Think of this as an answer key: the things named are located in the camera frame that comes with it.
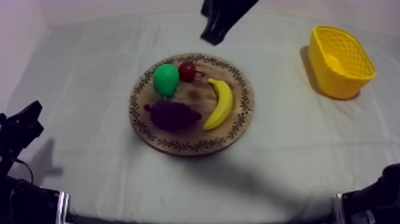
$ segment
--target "grape bunch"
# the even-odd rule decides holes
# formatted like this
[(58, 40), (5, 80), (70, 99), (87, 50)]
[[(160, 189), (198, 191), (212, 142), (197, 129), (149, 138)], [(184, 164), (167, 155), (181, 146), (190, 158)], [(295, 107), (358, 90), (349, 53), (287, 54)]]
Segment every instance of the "grape bunch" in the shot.
[(150, 118), (156, 126), (169, 132), (189, 127), (201, 119), (201, 114), (178, 102), (158, 101), (144, 108), (150, 112)]

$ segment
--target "wooden plate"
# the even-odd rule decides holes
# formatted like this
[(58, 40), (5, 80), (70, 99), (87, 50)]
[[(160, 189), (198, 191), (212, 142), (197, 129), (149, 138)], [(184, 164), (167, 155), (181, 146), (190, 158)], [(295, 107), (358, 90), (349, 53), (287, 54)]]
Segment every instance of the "wooden plate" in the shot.
[[(154, 104), (161, 97), (153, 88), (153, 72), (162, 64), (191, 61), (196, 69), (212, 77), (225, 80), (233, 92), (233, 106), (227, 119), (213, 130), (203, 130), (202, 126), (217, 105), (217, 95), (213, 86), (205, 80), (179, 82), (175, 95), (170, 99), (182, 102), (202, 114), (202, 119), (193, 126), (170, 133), (157, 128), (144, 110), (146, 104)], [(152, 147), (175, 155), (203, 155), (213, 153), (234, 143), (250, 125), (254, 111), (254, 95), (247, 78), (229, 62), (206, 54), (180, 54), (166, 58), (153, 65), (139, 78), (130, 96), (129, 117), (137, 134)]]

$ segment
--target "plastic basket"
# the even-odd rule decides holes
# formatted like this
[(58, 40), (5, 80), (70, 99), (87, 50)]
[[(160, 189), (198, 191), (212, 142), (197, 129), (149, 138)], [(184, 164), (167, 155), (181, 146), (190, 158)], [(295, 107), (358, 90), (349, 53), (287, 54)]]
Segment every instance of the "plastic basket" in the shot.
[(335, 27), (313, 28), (308, 56), (319, 87), (333, 98), (353, 97), (376, 75), (357, 38)]

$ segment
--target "yellow banana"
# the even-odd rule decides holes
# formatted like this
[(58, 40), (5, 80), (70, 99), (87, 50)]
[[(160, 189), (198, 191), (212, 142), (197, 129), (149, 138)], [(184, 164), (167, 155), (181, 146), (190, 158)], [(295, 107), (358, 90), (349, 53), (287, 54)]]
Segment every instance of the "yellow banana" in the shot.
[(218, 95), (218, 104), (207, 121), (204, 123), (203, 129), (210, 130), (218, 127), (229, 115), (232, 108), (233, 94), (228, 84), (222, 80), (208, 79), (208, 83), (214, 85), (214, 89)]

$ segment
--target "white cloth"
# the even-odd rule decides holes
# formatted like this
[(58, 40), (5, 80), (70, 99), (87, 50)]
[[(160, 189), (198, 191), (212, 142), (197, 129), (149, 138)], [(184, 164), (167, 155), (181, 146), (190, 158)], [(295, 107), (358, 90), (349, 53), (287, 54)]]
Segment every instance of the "white cloth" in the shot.
[[(359, 97), (337, 101), (313, 90), (302, 57), (319, 23), (250, 14), (218, 46), (200, 40), (206, 23), (194, 14), (137, 15), (47, 33), (7, 108), (43, 104), (45, 131), (21, 154), (35, 182), (70, 193), (72, 212), (101, 219), (282, 222), (329, 211), (331, 196), (400, 162), (398, 40), (349, 29), (377, 77)], [(184, 52), (230, 61), (254, 90), (249, 129), (209, 157), (159, 153), (129, 122), (138, 77)], [(13, 174), (27, 176), (23, 169)]]

